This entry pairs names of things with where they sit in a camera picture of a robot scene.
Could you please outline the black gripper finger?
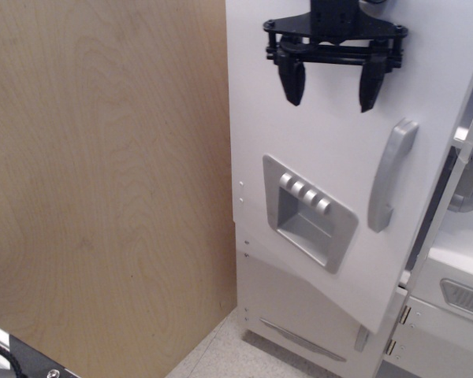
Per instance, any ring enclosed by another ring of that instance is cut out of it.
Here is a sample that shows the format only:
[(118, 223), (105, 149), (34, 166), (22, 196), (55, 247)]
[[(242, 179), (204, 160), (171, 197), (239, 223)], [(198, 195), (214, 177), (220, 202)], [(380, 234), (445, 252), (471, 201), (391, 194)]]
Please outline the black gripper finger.
[(363, 63), (359, 81), (359, 103), (362, 113), (374, 108), (387, 73), (388, 58), (384, 54), (372, 54)]
[(304, 63), (284, 51), (277, 53), (276, 63), (287, 100), (294, 106), (298, 106), (304, 95), (306, 82)]

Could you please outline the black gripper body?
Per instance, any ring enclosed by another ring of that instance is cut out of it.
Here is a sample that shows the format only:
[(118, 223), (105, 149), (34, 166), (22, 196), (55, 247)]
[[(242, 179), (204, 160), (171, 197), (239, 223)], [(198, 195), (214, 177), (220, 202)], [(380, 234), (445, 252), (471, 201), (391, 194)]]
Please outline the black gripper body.
[(402, 65), (406, 27), (366, 13), (358, 1), (311, 1), (310, 11), (267, 20), (266, 58), (298, 62), (364, 65), (380, 61), (384, 70)]

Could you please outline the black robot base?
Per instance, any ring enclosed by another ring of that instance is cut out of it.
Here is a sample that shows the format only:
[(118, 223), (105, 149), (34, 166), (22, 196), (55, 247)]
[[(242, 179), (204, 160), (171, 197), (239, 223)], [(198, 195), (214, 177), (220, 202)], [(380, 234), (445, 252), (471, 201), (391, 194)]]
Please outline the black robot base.
[(0, 329), (0, 377), (79, 377), (14, 335)]

